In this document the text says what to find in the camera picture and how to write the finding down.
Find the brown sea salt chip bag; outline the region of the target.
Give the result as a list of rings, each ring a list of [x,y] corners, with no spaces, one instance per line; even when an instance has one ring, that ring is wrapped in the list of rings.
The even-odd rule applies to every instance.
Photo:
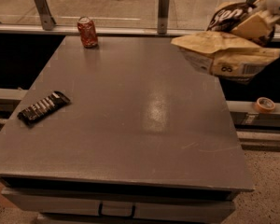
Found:
[[[270,49],[274,28],[269,36],[243,38],[231,30],[250,15],[265,11],[242,3],[224,3],[217,8],[207,29],[193,35],[174,38],[189,64],[201,73],[239,83],[248,83],[280,57],[280,49]]]

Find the red coke can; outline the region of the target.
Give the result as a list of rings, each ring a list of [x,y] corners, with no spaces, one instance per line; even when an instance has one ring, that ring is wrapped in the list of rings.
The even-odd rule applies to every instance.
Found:
[[[94,48],[98,45],[98,37],[93,20],[89,17],[80,17],[77,21],[77,28],[85,48]]]

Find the orange tape roll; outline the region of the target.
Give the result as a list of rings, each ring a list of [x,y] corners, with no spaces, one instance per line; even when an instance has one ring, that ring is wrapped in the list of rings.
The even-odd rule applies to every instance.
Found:
[[[270,113],[275,110],[275,103],[266,97],[260,97],[255,103],[256,109],[261,113]]]

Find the black snack bar wrapper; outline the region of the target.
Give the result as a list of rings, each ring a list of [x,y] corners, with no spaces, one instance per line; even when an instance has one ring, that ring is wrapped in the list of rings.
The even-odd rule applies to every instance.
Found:
[[[17,117],[26,125],[31,126],[70,103],[70,99],[62,92],[54,91],[33,105],[24,108]]]

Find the grey table drawer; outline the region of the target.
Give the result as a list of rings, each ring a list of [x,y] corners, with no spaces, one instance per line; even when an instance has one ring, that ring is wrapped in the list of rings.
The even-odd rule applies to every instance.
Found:
[[[2,195],[41,224],[221,224],[232,202],[204,200],[126,200],[103,193],[4,188]]]

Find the middle metal railing bracket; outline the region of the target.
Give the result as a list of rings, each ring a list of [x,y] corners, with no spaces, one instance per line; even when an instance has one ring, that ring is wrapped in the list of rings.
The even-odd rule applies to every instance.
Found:
[[[167,33],[169,4],[170,0],[158,0],[157,33],[159,35],[165,35]]]

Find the left metal railing bracket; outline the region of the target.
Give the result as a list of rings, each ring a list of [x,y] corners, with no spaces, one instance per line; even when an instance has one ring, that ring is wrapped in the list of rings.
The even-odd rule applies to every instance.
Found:
[[[34,0],[35,6],[39,14],[42,28],[46,31],[51,31],[55,25],[56,21],[52,17],[47,0]]]

